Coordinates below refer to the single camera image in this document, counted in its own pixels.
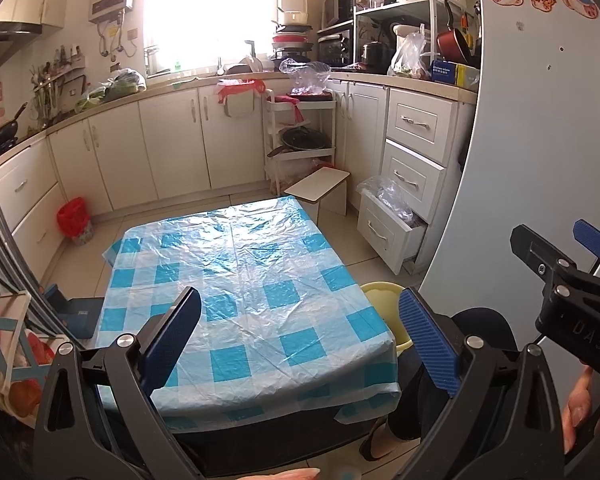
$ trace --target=blue gripper pad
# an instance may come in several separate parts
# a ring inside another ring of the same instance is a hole
[[[573,237],[600,258],[600,231],[584,220],[573,225]]]
[[[160,320],[161,325],[147,348],[142,362],[140,387],[147,397],[163,387],[200,320],[202,301],[195,288],[173,305]]]
[[[458,354],[408,288],[400,294],[398,312],[433,383],[455,396],[460,388]]]

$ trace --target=frying pan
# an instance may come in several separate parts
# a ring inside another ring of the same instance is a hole
[[[436,41],[438,42],[440,54],[448,61],[474,66],[474,60],[472,59],[471,51],[466,44],[464,36],[459,30],[454,28],[454,15],[451,12],[449,2],[446,0],[445,7],[446,12],[449,13],[449,22],[447,23],[449,30],[438,34]]]
[[[329,137],[305,126],[297,128],[289,128],[282,133],[280,138],[282,146],[278,146],[272,152],[267,154],[268,157],[275,156],[281,152],[304,152],[306,150],[321,150],[328,148],[331,145]]]
[[[27,104],[28,103],[24,103],[20,107],[20,110],[17,111],[16,116],[11,121],[0,126],[0,146],[16,136],[16,133],[18,132],[18,117],[27,107]]]

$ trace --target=small wooden stool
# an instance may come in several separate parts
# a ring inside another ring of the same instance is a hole
[[[320,203],[327,210],[345,216],[347,214],[348,171],[320,168],[300,182],[288,187],[285,193],[295,196],[309,218],[318,223]]]

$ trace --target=table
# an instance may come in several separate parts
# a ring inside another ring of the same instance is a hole
[[[174,433],[220,430],[340,406],[344,424],[395,409],[392,334],[293,197],[172,218],[127,231],[97,346],[137,333],[184,286],[203,313],[152,401]],[[114,401],[101,389],[106,408]]]

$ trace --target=red trash bin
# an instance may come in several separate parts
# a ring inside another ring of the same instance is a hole
[[[64,204],[56,214],[56,219],[62,233],[71,238],[76,245],[84,245],[93,238],[91,218],[81,196]]]

